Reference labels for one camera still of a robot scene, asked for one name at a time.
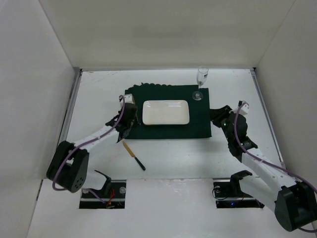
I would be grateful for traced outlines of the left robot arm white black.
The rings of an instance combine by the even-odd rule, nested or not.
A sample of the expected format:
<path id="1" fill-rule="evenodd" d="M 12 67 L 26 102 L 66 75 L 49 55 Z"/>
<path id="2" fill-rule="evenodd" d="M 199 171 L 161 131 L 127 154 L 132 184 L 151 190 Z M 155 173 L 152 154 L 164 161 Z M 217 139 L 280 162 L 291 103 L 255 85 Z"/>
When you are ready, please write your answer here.
<path id="1" fill-rule="evenodd" d="M 89 158 L 98 147 L 109 148 L 126 138 L 136 122 L 138 107 L 125 103 L 113 119 L 99 131 L 76 142 L 59 143 L 47 170 L 53 190 L 75 193 L 80 189 L 102 190 L 109 179 L 89 169 Z"/>

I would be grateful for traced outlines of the clear wine glass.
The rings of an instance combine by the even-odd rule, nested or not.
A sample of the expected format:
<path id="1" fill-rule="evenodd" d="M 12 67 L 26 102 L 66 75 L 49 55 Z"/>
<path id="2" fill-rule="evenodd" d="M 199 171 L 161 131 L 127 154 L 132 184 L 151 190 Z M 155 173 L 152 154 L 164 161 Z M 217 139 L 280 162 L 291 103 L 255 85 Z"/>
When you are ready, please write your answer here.
<path id="1" fill-rule="evenodd" d="M 198 90 L 195 91 L 192 95 L 193 99 L 196 101 L 200 101 L 203 99 L 203 94 L 200 91 L 200 88 L 204 85 L 204 83 L 207 80 L 208 77 L 208 73 L 209 73 L 209 68 L 206 66 L 200 66 L 198 68 L 197 71 L 197 75 L 196 75 L 196 81 L 197 81 L 197 85 L 198 85 Z"/>

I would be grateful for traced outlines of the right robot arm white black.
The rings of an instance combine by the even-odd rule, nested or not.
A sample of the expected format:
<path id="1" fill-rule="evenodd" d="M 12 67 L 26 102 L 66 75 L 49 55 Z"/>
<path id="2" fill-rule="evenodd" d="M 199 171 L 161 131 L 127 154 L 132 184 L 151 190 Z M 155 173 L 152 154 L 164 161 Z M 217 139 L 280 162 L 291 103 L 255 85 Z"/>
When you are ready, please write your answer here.
<path id="1" fill-rule="evenodd" d="M 248 136 L 245 115 L 249 104 L 238 108 L 211 109 L 210 120 L 221 128 L 233 157 L 248 167 L 231 175 L 228 181 L 215 181 L 212 194 L 219 207 L 241 207 L 253 198 L 260 207 L 272 211 L 288 232 L 306 231 L 304 226 L 317 220 L 317 189 L 304 178 L 273 164 Z"/>

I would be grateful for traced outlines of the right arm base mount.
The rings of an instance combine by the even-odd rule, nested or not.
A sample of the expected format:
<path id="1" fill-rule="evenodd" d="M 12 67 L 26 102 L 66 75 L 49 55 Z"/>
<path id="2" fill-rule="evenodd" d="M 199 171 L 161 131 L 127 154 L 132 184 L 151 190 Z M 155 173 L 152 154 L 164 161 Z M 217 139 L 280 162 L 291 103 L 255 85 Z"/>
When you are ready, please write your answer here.
<path id="1" fill-rule="evenodd" d="M 264 204 L 252 196 L 242 192 L 240 181 L 244 177 L 252 176 L 249 171 L 240 171 L 233 174 L 230 178 L 216 179 L 213 181 L 212 196 L 215 199 L 217 209 L 234 208 L 259 208 L 263 209 Z"/>

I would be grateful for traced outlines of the white rectangular plate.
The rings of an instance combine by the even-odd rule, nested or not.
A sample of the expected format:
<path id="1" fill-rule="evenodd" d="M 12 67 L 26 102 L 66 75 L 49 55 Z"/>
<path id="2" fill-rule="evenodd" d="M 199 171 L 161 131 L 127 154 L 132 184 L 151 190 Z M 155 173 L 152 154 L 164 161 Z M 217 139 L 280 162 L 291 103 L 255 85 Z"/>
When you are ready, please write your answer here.
<path id="1" fill-rule="evenodd" d="M 189 105 L 185 100 L 148 100 L 143 103 L 144 125 L 187 125 Z"/>

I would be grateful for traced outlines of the gold knife dark green handle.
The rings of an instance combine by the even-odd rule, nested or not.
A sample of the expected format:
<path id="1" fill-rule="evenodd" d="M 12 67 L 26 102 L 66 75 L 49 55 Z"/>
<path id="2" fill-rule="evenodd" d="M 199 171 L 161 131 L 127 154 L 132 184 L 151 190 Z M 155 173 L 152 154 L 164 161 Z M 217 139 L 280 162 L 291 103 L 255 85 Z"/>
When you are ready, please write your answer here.
<path id="1" fill-rule="evenodd" d="M 141 169 L 143 171 L 146 170 L 145 166 L 141 163 L 141 161 L 135 156 L 135 154 L 133 153 L 133 151 L 130 149 L 130 147 L 127 145 L 127 143 L 125 141 L 122 141 L 122 144 L 124 146 L 124 148 L 126 149 L 126 151 L 129 153 L 129 155 L 135 159 L 135 161 L 138 163 L 138 165 L 141 167 Z"/>

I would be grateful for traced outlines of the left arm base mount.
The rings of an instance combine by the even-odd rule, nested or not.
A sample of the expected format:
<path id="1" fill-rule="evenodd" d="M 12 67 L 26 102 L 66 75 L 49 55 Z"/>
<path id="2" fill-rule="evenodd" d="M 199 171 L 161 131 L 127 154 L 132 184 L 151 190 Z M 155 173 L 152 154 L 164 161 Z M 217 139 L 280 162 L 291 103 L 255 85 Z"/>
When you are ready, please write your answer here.
<path id="1" fill-rule="evenodd" d="M 124 209 L 126 180 L 116 180 L 100 171 L 87 174 L 79 209 Z"/>

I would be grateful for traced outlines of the dark green cloth placemat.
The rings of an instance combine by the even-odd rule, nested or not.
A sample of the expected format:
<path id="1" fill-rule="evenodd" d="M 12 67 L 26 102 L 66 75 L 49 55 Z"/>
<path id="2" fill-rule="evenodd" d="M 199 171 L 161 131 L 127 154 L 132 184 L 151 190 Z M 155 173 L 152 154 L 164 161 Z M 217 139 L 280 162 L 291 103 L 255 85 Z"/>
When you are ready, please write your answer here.
<path id="1" fill-rule="evenodd" d="M 156 139 L 201 139 L 211 137 L 210 98 L 208 88 L 201 88 L 203 99 L 193 99 L 197 85 L 160 85 L 142 83 L 125 90 L 132 94 L 138 107 L 139 125 L 134 125 L 127 137 L 129 140 Z M 148 100 L 185 100 L 189 105 L 190 121 L 187 125 L 144 125 L 143 103 Z"/>

